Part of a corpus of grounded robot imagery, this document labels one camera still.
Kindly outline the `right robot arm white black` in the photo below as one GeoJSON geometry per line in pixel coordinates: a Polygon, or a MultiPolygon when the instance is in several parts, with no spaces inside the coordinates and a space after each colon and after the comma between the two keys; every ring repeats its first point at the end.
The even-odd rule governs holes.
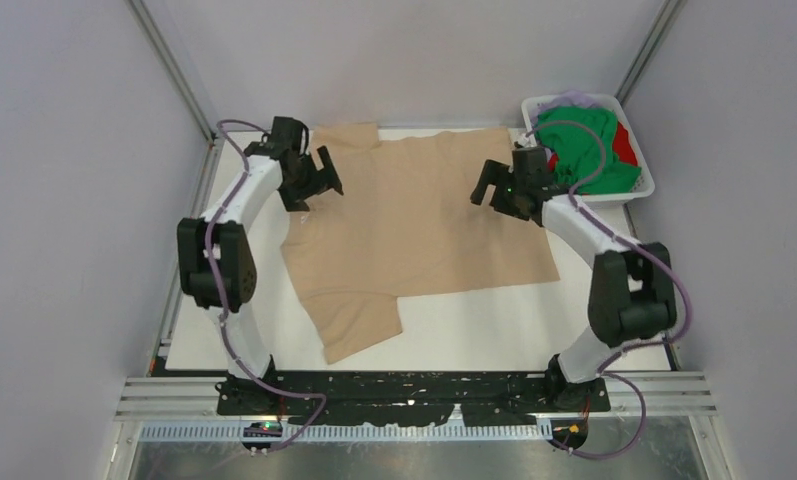
{"type": "Polygon", "coordinates": [[[554,182],[542,148],[518,148],[509,164],[486,160],[470,201],[487,201],[497,213],[553,232],[592,270],[588,325],[543,373],[545,397],[554,408],[579,406],[612,358],[675,327],[668,249],[642,244],[601,220],[582,196],[554,182]]]}

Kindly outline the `beige t shirt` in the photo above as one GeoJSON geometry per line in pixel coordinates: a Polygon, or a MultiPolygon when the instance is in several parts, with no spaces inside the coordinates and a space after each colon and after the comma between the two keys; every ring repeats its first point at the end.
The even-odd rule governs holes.
{"type": "Polygon", "coordinates": [[[328,363],[399,335],[401,297],[559,279],[543,228],[470,201],[484,163],[510,159],[506,128],[383,140],[344,124],[311,140],[343,190],[292,214],[281,252],[328,363]]]}

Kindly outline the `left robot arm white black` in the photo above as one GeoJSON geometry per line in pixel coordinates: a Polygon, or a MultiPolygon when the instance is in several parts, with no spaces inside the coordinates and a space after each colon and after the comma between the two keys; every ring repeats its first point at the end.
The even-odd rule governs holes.
{"type": "Polygon", "coordinates": [[[278,195],[288,212],[306,212],[308,199],[343,186],[327,148],[310,148],[309,127],[301,120],[277,116],[260,139],[241,147],[227,132],[231,120],[217,124],[220,135],[242,162],[240,173],[219,200],[196,218],[183,218],[176,230],[182,292],[205,311],[219,333],[229,374],[246,381],[242,400],[254,412],[267,414],[281,397],[317,400],[322,393],[284,390],[264,375],[272,355],[256,325],[251,301],[258,271],[248,239],[256,217],[278,195]]]}

